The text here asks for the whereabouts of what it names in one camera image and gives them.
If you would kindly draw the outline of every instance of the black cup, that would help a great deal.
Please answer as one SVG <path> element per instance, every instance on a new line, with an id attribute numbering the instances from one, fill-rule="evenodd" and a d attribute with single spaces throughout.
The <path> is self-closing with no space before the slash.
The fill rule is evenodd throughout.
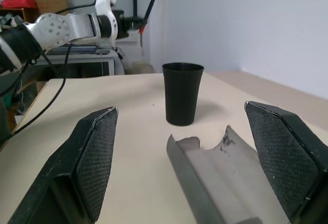
<path id="1" fill-rule="evenodd" d="M 163 65 L 166 120 L 176 126 L 194 122 L 197 97 L 204 67 L 197 64 Z"/>

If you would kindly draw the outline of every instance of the textured gripper pad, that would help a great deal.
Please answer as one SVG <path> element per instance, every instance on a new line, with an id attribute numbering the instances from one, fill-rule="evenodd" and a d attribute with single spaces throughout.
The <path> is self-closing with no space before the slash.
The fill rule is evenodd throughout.
<path id="1" fill-rule="evenodd" d="M 114 149 L 116 112 L 95 125 L 76 168 L 76 184 L 90 219 L 96 222 L 106 192 Z"/>
<path id="2" fill-rule="evenodd" d="M 291 219 L 318 175 L 316 164 L 278 116 L 251 105 L 245 111 L 263 171 Z"/>

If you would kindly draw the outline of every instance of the white table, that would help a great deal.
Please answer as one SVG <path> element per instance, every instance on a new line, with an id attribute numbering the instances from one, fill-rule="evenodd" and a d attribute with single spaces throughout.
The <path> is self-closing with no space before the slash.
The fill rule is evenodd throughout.
<path id="1" fill-rule="evenodd" d="M 64 64 L 65 55 L 47 55 L 52 64 Z M 115 59 L 117 53 L 110 51 L 106 55 L 96 54 L 70 54 L 68 64 L 102 63 L 104 75 L 115 75 Z M 41 56 L 36 65 L 47 65 L 48 63 Z"/>
<path id="2" fill-rule="evenodd" d="M 60 79 L 48 82 L 21 126 L 48 104 L 61 83 Z M 0 223 L 10 219 L 44 163 L 76 123 L 110 106 L 118 107 L 119 117 L 111 176 L 97 223 L 196 223 L 166 154 L 167 140 L 171 134 L 175 139 L 198 136 L 201 146 L 209 149 L 231 125 L 254 147 L 243 110 L 247 100 L 264 102 L 204 74 L 195 122 L 175 127 L 165 119 L 161 74 L 68 79 L 50 109 L 0 152 Z M 328 142 L 328 131 L 304 121 Z"/>

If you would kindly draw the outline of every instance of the robotic arm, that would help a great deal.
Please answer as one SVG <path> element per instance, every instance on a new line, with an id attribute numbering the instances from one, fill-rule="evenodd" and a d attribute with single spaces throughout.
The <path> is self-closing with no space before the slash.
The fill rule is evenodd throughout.
<path id="1" fill-rule="evenodd" d="M 114 15 L 111 6 L 116 0 L 96 0 L 96 14 L 57 15 L 46 13 L 35 23 L 24 23 L 0 33 L 0 75 L 34 64 L 45 50 L 74 44 L 96 43 L 108 38 L 115 43 L 122 18 Z"/>

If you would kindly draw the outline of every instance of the table surface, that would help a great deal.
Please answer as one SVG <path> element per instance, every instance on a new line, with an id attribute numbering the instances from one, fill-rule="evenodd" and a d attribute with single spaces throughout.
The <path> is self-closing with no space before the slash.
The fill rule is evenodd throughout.
<path id="1" fill-rule="evenodd" d="M 48 82 L 21 126 L 48 104 L 61 83 L 60 79 Z M 10 219 L 44 163 L 76 123 L 111 106 L 118 107 L 119 116 L 111 176 L 97 223 L 196 223 L 166 154 L 167 140 L 171 134 L 176 140 L 198 136 L 201 146 L 211 149 L 231 125 L 254 148 L 243 110 L 248 100 L 264 102 L 205 73 L 195 122 L 176 127 L 165 119 L 161 74 L 68 79 L 49 110 L 0 153 L 0 223 Z M 328 131 L 303 120 L 322 141 L 328 141 Z"/>

